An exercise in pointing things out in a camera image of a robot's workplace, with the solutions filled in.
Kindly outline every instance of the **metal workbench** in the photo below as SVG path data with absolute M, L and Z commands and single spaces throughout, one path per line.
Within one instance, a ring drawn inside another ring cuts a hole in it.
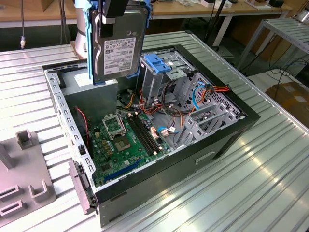
M 248 42 L 245 50 L 242 52 L 237 69 L 240 69 L 248 53 L 251 51 L 251 48 L 264 29 L 269 29 L 270 33 L 256 52 L 257 54 L 264 50 L 274 34 L 279 35 L 296 47 L 293 54 L 290 55 L 290 59 L 293 58 L 298 49 L 307 54 L 309 53 L 309 25 L 301 23 L 293 18 L 263 19 Z
M 103 229 L 304 232 L 309 226 L 308 129 L 193 34 L 150 35 L 144 48 L 172 44 L 184 45 L 261 118 L 223 157 Z M 69 45 L 0 54 L 0 141 L 15 130 L 36 131 L 57 194 L 55 202 L 1 232 L 101 230 L 95 214 L 83 214 L 73 188 L 70 154 L 41 69 L 75 59 Z

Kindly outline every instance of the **green circuit board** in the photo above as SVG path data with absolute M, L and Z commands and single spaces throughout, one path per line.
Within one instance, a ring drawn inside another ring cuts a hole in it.
M 146 121 L 149 127 L 152 126 L 146 114 L 140 114 L 138 119 L 144 123 Z M 92 135 L 93 144 L 92 160 L 96 167 L 96 171 L 93 175 L 96 187 L 170 152 L 167 143 L 164 142 L 164 139 L 160 138 L 154 140 L 154 142 L 162 149 L 156 155 L 147 154 L 141 141 L 137 138 L 134 130 L 131 128 L 127 117 L 122 118 L 122 122 L 126 129 L 126 134 L 125 136 L 115 136 L 113 140 L 109 138 L 106 127 L 103 123 L 89 129 Z M 113 176 L 118 171 L 121 172 L 121 174 Z

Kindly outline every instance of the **white connector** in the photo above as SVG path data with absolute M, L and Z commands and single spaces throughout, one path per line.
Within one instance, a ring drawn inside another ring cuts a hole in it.
M 26 38 L 25 36 L 21 36 L 20 47 L 21 49 L 24 49 L 25 46 L 26 46 Z

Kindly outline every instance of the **hard drive label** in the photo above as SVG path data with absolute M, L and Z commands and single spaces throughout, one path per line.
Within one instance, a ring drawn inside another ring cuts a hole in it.
M 104 75 L 130 70 L 135 37 L 104 42 Z

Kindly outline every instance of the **blue plastic clip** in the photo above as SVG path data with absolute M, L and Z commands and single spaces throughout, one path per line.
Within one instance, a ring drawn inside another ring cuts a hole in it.
M 145 55 L 145 59 L 156 73 L 165 73 L 171 70 L 156 54 Z

